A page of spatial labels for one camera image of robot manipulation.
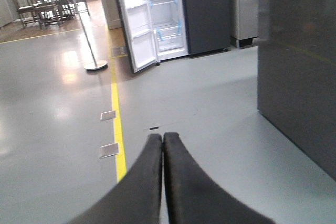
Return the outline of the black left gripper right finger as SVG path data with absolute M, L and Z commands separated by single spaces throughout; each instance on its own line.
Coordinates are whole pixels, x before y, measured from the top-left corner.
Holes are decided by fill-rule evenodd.
M 214 182 L 176 132 L 163 137 L 164 184 L 170 223 L 273 223 Z

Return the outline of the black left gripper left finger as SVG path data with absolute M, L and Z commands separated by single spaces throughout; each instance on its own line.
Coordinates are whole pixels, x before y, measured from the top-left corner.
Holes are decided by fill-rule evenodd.
M 69 223 L 159 223 L 163 143 L 159 134 L 147 142 L 125 176 L 93 206 Z

